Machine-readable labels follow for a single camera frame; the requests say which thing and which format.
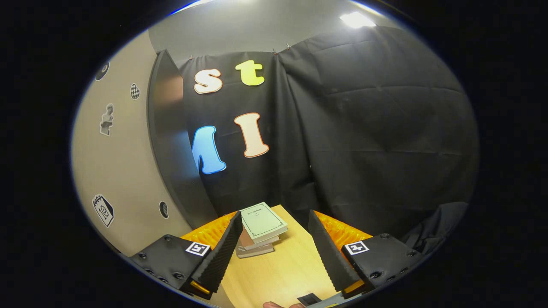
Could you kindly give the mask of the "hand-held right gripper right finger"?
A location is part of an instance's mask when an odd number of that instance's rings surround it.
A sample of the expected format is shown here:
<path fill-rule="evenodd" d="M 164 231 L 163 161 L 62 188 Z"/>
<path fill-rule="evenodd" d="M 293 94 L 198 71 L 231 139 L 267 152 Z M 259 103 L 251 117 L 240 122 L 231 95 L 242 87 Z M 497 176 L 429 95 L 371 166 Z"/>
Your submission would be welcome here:
<path fill-rule="evenodd" d="M 372 236 L 315 210 L 308 231 L 332 285 L 346 299 L 383 288 L 424 260 L 391 234 Z"/>

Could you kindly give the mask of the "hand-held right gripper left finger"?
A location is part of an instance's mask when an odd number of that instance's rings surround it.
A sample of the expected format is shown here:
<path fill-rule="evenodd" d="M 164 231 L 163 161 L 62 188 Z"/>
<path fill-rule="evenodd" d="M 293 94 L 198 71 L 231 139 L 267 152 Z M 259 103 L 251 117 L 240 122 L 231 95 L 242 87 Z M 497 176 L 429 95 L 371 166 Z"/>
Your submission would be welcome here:
<path fill-rule="evenodd" d="M 165 234 L 129 260 L 165 285 L 210 300 L 221 285 L 242 232 L 241 212 L 237 211 L 183 237 Z"/>

